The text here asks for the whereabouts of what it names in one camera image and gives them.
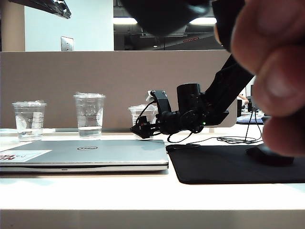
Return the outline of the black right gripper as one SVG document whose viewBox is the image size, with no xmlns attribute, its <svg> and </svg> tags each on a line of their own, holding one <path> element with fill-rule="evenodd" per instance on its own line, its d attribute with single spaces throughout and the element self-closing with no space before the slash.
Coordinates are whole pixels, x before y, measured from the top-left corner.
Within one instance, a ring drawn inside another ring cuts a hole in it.
<svg viewBox="0 0 305 229">
<path fill-rule="evenodd" d="M 171 135 L 182 131 L 180 123 L 181 113 L 179 111 L 163 112 L 156 115 L 156 123 L 151 124 L 147 116 L 139 116 L 136 125 L 130 131 L 142 139 L 150 138 L 157 130 L 162 134 Z"/>
</svg>

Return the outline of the person's bare hand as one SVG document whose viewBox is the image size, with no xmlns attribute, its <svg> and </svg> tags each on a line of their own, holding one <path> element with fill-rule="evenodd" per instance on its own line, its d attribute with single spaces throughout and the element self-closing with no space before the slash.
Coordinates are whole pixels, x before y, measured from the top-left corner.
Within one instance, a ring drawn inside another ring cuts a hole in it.
<svg viewBox="0 0 305 229">
<path fill-rule="evenodd" d="M 231 39 L 234 58 L 256 76 L 253 96 L 270 119 L 264 143 L 285 156 L 305 154 L 305 3 L 248 0 Z"/>
</svg>

